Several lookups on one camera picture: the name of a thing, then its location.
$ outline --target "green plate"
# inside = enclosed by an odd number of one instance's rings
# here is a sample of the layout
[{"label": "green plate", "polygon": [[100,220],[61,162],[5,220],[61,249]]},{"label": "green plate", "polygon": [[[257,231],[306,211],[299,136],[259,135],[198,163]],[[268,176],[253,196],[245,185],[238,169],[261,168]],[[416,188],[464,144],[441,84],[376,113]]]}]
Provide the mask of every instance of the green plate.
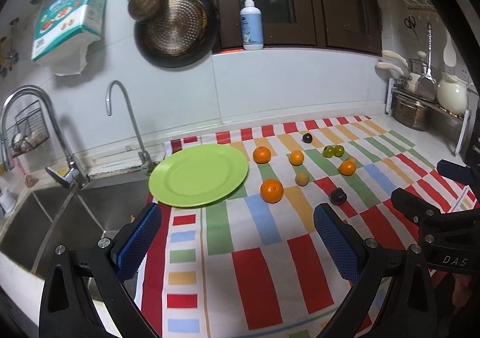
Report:
[{"label": "green plate", "polygon": [[233,192],[245,179],[248,161],[228,145],[205,144],[183,149],[160,163],[150,175],[153,196],[174,207],[206,205]]}]

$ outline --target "gooseneck faucet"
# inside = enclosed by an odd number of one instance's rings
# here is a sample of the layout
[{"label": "gooseneck faucet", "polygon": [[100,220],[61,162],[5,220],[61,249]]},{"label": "gooseneck faucet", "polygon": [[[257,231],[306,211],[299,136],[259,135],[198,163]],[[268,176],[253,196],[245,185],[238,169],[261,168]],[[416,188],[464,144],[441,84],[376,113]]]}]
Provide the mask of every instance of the gooseneck faucet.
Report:
[{"label": "gooseneck faucet", "polygon": [[53,108],[52,100],[50,96],[40,87],[34,85],[25,85],[19,87],[15,90],[8,98],[5,100],[3,104],[3,108],[0,113],[0,154],[1,159],[3,162],[3,167],[6,171],[10,171],[14,168],[12,163],[12,156],[9,148],[9,142],[7,142],[7,130],[5,128],[5,124],[7,121],[7,114],[10,110],[12,104],[23,97],[24,95],[33,95],[40,99],[42,103],[45,105],[46,112],[49,114],[50,121],[52,123],[53,130],[55,135],[57,135],[58,142],[65,153],[67,158],[67,163],[69,167],[68,173],[64,176],[58,174],[55,170],[51,167],[47,167],[45,170],[49,173],[58,183],[60,183],[65,188],[70,188],[74,182],[78,184],[80,188],[83,188],[88,183],[88,175],[86,174],[85,170],[83,169],[82,165],[78,161],[78,159],[73,154],[70,146],[68,145],[65,137],[60,130],[57,115],[55,114],[55,109]]},{"label": "gooseneck faucet", "polygon": [[133,129],[135,130],[135,134],[137,135],[138,145],[140,146],[140,150],[141,150],[141,151],[138,151],[138,157],[140,157],[140,160],[142,162],[141,169],[145,174],[150,175],[153,169],[155,168],[155,165],[152,162],[152,158],[150,157],[150,154],[148,153],[148,151],[145,149],[145,146],[143,145],[142,137],[140,136],[140,132],[138,131],[137,121],[135,120],[134,111],[131,108],[130,98],[128,97],[127,89],[119,80],[111,81],[109,86],[106,88],[106,96],[105,96],[106,114],[109,116],[112,115],[110,96],[112,94],[112,88],[114,85],[117,85],[122,90],[123,96],[125,97],[125,102],[127,103],[130,120],[131,120],[131,123],[133,124]]}]

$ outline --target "tissue package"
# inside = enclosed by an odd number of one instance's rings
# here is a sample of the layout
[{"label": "tissue package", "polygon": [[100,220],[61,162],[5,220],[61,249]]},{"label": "tissue package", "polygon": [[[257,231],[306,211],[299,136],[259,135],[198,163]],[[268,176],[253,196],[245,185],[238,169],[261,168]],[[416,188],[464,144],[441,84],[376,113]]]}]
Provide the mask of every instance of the tissue package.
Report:
[{"label": "tissue package", "polygon": [[38,16],[32,60],[53,65],[100,40],[106,0],[54,0]]}]

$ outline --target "white pitcher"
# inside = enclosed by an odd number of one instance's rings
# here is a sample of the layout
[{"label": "white pitcher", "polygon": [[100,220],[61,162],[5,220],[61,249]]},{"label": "white pitcher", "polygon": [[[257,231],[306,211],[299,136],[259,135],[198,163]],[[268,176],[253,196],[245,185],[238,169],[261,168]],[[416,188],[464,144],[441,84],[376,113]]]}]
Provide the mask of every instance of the white pitcher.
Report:
[{"label": "white pitcher", "polygon": [[442,79],[437,86],[438,103],[454,115],[463,116],[469,107],[468,86],[457,76],[442,72]]}]

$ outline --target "white pump head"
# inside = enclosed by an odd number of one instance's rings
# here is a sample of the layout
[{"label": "white pump head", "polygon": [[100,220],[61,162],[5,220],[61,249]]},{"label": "white pump head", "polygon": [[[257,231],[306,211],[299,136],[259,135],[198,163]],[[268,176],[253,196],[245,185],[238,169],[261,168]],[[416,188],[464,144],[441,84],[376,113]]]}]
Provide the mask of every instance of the white pump head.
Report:
[{"label": "white pump head", "polygon": [[245,0],[245,7],[249,8],[251,6],[255,6],[254,0]]}]

